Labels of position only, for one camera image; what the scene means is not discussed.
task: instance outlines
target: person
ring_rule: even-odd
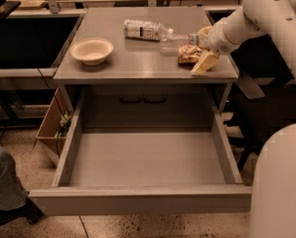
[[[42,211],[28,197],[16,174],[14,158],[0,146],[0,225],[19,217],[26,217],[30,224],[34,224],[42,216]]]

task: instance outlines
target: gray tabletop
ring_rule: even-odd
[[[228,56],[203,75],[191,75],[191,66],[178,64],[177,57],[160,53],[160,44],[125,39],[126,19],[160,22],[175,33],[196,33],[210,24],[201,7],[137,7],[89,8],[74,37],[74,42],[86,38],[105,38],[114,45],[113,53],[100,65],[85,65],[66,53],[54,80],[65,84],[114,82],[233,82],[238,73]]]

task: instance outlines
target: jeans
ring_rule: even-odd
[[[23,206],[28,192],[22,187],[16,174],[13,157],[0,147],[0,210],[10,210]]]

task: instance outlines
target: bottle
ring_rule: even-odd
[[[159,42],[162,36],[172,33],[173,29],[168,29],[161,23],[139,20],[124,21],[125,38]]]
[[[165,56],[177,56],[183,45],[199,46],[197,34],[168,34],[160,40],[160,52]]]

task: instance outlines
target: cardboard box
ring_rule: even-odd
[[[68,111],[68,107],[61,94],[57,89],[46,116],[41,124],[37,134],[37,139],[51,149],[59,157],[66,141],[66,137],[56,138],[56,133],[60,129],[60,121],[63,112]]]

